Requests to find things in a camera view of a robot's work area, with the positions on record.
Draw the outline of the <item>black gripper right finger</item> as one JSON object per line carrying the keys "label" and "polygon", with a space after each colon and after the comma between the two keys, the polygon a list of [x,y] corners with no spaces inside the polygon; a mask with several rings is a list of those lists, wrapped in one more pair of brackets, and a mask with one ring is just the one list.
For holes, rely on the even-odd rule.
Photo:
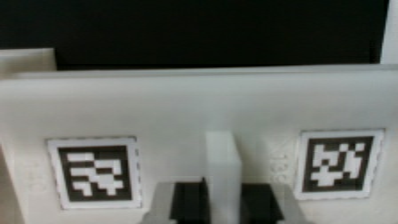
{"label": "black gripper right finger", "polygon": [[241,185],[239,224],[308,224],[291,189],[283,184]]}

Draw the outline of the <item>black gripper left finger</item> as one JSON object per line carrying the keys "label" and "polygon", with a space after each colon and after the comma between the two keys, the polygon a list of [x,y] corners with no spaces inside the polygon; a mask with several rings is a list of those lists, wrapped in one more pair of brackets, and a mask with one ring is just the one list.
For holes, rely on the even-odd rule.
{"label": "black gripper left finger", "polygon": [[140,224],[209,224],[205,179],[156,185],[150,208]]}

